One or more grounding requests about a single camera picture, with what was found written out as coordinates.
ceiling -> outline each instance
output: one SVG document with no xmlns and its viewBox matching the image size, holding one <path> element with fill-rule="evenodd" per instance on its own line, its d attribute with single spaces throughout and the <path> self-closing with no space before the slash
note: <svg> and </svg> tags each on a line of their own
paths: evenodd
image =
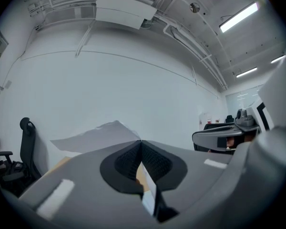
<svg viewBox="0 0 286 229">
<path fill-rule="evenodd" d="M 258 67 L 250 77 L 258 77 L 273 70 L 278 63 L 271 60 L 286 53 L 286 29 L 267 0 L 186 0 L 200 5 L 199 13 L 192 13 L 181 0 L 156 0 L 155 7 L 187 27 L 212 55 L 228 87 L 248 79 L 236 78 L 239 73 Z M 222 33 L 219 25 L 252 2 L 259 10 Z M 47 16 L 46 22 L 76 18 L 77 9 L 62 10 Z M 81 8 L 81 18 L 93 17 L 90 8 Z M 162 33 L 156 26 L 152 31 Z"/>
</svg>

air conditioner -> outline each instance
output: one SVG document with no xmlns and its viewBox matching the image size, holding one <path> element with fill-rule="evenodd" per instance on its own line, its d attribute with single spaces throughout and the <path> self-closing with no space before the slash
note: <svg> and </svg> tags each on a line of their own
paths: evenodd
<svg viewBox="0 0 286 229">
<path fill-rule="evenodd" d="M 155 0 L 97 0 L 96 20 L 139 29 L 144 19 L 151 20 L 157 9 Z"/>
</svg>

linear light fixture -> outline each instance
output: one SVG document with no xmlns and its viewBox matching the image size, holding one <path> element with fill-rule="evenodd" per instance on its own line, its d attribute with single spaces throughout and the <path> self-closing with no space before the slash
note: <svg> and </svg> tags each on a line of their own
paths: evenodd
<svg viewBox="0 0 286 229">
<path fill-rule="evenodd" d="M 256 71 L 256 70 L 257 70 L 257 67 L 255 67 L 255 68 L 253 68 L 253 69 L 251 69 L 251 70 L 245 71 L 244 73 L 238 74 L 236 77 L 237 77 L 237 78 L 238 78 L 238 77 L 241 77 L 241 76 L 243 76 L 243 75 L 245 75 L 245 74 L 249 74 L 249 73 L 251 73 L 251 72 L 253 72 L 253 71 Z"/>
<path fill-rule="evenodd" d="M 226 32 L 228 29 L 235 26 L 237 23 L 248 17 L 250 14 L 253 14 L 257 10 L 257 3 L 251 3 L 244 9 L 240 10 L 237 14 L 229 18 L 226 22 L 222 23 L 219 28 L 222 32 Z"/>
<path fill-rule="evenodd" d="M 281 59 L 283 59 L 283 58 L 285 58 L 285 57 L 286 57 L 286 55 L 279 56 L 278 58 L 273 59 L 273 60 L 271 61 L 271 63 L 274 63 L 274 62 L 276 62 L 276 61 L 279 61 L 279 60 L 281 60 Z"/>
<path fill-rule="evenodd" d="M 245 95 L 247 95 L 247 94 L 239 95 L 239 96 L 237 96 L 237 97 L 241 97 L 241 96 L 245 96 Z"/>
</svg>

